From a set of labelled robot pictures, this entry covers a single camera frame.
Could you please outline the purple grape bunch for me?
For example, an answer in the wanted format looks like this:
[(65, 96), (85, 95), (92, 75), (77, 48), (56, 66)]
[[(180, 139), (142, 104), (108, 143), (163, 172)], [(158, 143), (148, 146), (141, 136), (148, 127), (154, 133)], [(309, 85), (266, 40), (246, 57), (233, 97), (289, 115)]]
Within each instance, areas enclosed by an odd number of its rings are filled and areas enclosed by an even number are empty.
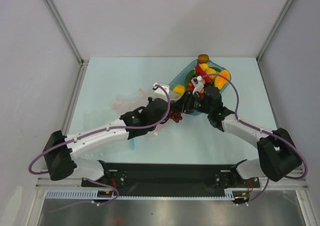
[(181, 113), (174, 110), (170, 110), (168, 117), (176, 123), (179, 123), (183, 119)]

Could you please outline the yellow bell pepper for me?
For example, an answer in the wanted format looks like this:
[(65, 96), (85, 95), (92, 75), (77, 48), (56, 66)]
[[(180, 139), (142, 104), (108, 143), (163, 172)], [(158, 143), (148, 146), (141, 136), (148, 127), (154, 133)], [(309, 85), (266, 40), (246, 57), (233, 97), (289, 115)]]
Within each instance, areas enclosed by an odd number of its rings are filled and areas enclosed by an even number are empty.
[(176, 85), (173, 90), (172, 90), (174, 93), (178, 94), (179, 96), (183, 96), (183, 94), (185, 93), (186, 91), (186, 88), (184, 85), (181, 85), (181, 84), (178, 84)]

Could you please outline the yellow-orange mango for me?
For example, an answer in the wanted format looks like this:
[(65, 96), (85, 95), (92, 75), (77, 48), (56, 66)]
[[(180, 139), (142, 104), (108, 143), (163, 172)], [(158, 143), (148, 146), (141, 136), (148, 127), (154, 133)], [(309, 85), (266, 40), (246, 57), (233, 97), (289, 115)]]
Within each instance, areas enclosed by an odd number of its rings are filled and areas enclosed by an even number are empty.
[(222, 90), (224, 86), (228, 83), (227, 79), (231, 79), (230, 73), (227, 70), (222, 70), (219, 73), (219, 76), (215, 77), (214, 86), (219, 90)]

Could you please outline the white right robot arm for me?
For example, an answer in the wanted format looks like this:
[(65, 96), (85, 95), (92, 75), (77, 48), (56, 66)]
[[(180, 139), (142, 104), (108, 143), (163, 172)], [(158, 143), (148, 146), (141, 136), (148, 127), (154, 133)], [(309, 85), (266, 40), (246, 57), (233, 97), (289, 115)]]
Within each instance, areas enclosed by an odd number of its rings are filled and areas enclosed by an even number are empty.
[(278, 182), (303, 162), (285, 129), (268, 132), (261, 127), (242, 123), (235, 112), (223, 105), (222, 96), (215, 87), (206, 88), (203, 97), (186, 91), (171, 104), (171, 109), (184, 114), (195, 111), (204, 113), (214, 128), (235, 135), (257, 149), (258, 158), (242, 160), (233, 166), (235, 171), (231, 173), (230, 180), (237, 187), (242, 187), (253, 177), (267, 177)]

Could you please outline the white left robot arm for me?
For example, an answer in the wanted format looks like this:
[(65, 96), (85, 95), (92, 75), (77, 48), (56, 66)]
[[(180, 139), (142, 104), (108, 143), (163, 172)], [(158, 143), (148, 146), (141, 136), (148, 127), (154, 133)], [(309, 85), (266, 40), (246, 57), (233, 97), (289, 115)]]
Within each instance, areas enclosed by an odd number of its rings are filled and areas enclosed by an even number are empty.
[(59, 181), (73, 173), (80, 173), (81, 177), (89, 177), (99, 186), (107, 185), (110, 174), (105, 170), (103, 161), (80, 160), (81, 155), (103, 144), (146, 135), (166, 119), (169, 109), (169, 100), (149, 98), (147, 106), (127, 112), (115, 121), (91, 132), (69, 136), (63, 135), (60, 130), (53, 132), (43, 149), (50, 179)]

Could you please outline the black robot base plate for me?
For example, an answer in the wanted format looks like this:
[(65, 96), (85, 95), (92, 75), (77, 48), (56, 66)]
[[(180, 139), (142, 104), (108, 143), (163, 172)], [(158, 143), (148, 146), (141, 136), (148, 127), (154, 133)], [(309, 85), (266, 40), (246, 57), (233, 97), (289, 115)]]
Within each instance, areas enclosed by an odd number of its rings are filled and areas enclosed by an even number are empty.
[(232, 165), (104, 163), (99, 183), (122, 197), (221, 197), (226, 189), (259, 188), (257, 177), (242, 179)]

